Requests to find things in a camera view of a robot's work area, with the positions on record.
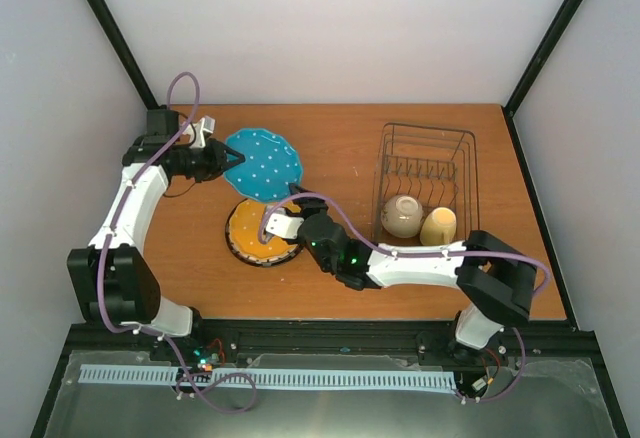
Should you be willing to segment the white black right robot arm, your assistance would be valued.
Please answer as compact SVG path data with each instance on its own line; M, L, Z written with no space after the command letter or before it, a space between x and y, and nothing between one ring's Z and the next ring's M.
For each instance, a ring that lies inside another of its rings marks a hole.
M291 241L305 246L322 272L356 291L424 285L461 291L469 300L455 320L453 339L462 347L485 348L504 328L529 322L534 298L551 281L542 262L494 235L473 230L463 241L430 247L398 247L365 239L350 221L328 214L337 204L296 184L290 201L301 223Z

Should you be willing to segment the cream ceramic bowl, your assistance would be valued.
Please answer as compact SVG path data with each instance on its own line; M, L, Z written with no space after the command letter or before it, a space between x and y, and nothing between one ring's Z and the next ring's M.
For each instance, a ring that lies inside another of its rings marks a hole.
M415 237L422 226L422 204L410 195L390 198L383 206L380 218L382 227L397 238Z

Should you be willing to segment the yellow ceramic mug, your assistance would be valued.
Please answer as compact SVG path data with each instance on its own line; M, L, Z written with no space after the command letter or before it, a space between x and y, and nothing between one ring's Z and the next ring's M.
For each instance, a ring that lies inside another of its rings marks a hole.
M456 214L449 208L438 207L425 218L419 240L423 246L447 245L454 241L456 231Z

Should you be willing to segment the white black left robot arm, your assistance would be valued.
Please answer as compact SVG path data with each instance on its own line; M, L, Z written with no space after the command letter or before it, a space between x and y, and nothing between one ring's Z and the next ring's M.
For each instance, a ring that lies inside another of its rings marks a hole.
M99 231L84 248L70 251L67 269L83 318L109 330L158 338L186 360L201 358L208 336L194 326L196 309L164 297L144 259L155 209L175 177L215 180L244 162L214 138L215 120L194 120L178 111L148 112L146 131L122 157L118 191Z

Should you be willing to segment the teal polka dot plate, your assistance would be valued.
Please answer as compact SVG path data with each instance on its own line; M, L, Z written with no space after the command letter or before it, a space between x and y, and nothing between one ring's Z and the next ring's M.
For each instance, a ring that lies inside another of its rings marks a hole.
M243 128L228 136L225 144L245 158L224 173L225 180L245 198L277 202L290 195L290 184L302 181L300 156L282 135L264 128Z

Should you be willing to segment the metal floor plate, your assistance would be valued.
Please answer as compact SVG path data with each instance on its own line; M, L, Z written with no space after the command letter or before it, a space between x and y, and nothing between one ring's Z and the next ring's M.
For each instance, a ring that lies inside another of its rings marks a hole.
M144 353L81 352L63 375L62 437L617 437L591 362L528 359L498 371L488 391L259 390L250 369L441 371L373 356L263 355L188 386L81 384L80 366L172 366Z

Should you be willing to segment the black aluminium frame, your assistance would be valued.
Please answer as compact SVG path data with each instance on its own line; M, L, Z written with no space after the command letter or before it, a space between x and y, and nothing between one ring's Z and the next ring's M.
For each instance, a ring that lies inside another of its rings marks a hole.
M107 38L110 40L118 58L133 81L146 108L156 106L157 101L151 95L150 87L135 61L120 28L105 0L86 0ZM523 75L501 108L511 146L515 152L520 173L528 193L541 233L545 252L550 260L554 280L559 287L559 294L567 318L564 320L536 321L523 328L527 343L531 344L531 356L535 361L550 360L554 357L563 359L586 358L591 362L594 377L597 381L596 393L603 400L607 420L612 432L617 437L626 437L628 427L623 417L608 370L604 363L602 351L594 332L580 329L573 305L570 302L564 277L551 235L543 216L538 194L535 190L529 165L524 155L521 140L516 130L514 116L523 103L531 87L541 73L546 61L551 56L560 38L571 23L574 15L584 0L563 0L545 35L532 55ZM311 354L320 356L382 356L395 352L399 356L416 357L424 360L431 357L431 352L423 352L415 348L409 349L410 343L416 343L427 334L443 332L446 322L427 321L350 321L350 320L224 320L206 319L203 328L214 333L224 331L239 337L240 354L243 357L251 353L294 355ZM35 437L64 436L58 427L61 417L62 402L67 398L67 385L63 381L64 372L70 368L71 357L83 352L114 352L133 354L136 351L153 351L154 345L148 338L127 338L124 335L113 335L97 325L74 325L71 327L58 364L52 376L47 394L38 414L32 434Z

